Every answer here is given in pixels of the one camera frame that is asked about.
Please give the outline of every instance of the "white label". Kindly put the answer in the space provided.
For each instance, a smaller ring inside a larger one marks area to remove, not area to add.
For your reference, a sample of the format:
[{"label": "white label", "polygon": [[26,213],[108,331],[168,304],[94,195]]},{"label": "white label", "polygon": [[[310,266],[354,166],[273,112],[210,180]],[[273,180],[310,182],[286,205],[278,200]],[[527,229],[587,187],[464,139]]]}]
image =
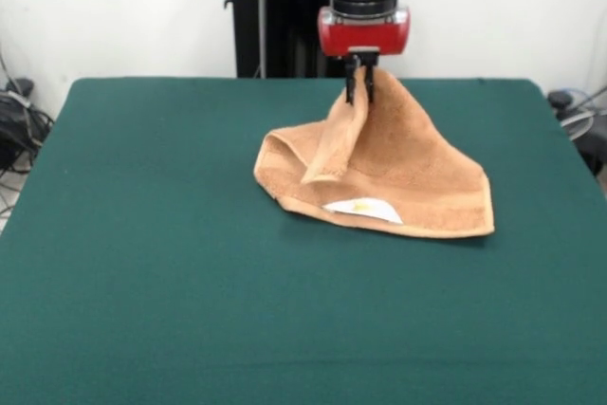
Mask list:
[{"label": "white label", "polygon": [[350,213],[353,215],[362,215],[365,217],[378,218],[397,225],[403,225],[395,208],[382,199],[358,198],[347,201],[337,201],[335,203],[322,206],[323,209],[330,212]]}]

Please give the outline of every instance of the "towel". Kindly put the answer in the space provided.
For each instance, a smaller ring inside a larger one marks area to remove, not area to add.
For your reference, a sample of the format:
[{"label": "towel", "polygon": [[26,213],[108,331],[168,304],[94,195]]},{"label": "towel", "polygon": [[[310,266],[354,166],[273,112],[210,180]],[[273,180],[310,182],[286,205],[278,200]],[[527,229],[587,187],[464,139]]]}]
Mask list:
[{"label": "towel", "polygon": [[360,68],[324,120],[266,134],[254,166],[287,212],[337,226],[423,238],[494,232],[483,167],[448,143],[390,73],[374,69],[369,102]]}]

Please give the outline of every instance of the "green table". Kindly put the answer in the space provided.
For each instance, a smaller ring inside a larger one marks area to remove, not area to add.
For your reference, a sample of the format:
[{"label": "green table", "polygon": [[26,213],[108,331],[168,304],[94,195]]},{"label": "green table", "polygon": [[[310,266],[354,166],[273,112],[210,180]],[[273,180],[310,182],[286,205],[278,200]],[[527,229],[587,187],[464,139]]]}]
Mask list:
[{"label": "green table", "polygon": [[607,403],[607,205],[526,81],[409,81],[497,231],[288,214],[263,135],[341,81],[74,84],[0,238],[0,403]]}]

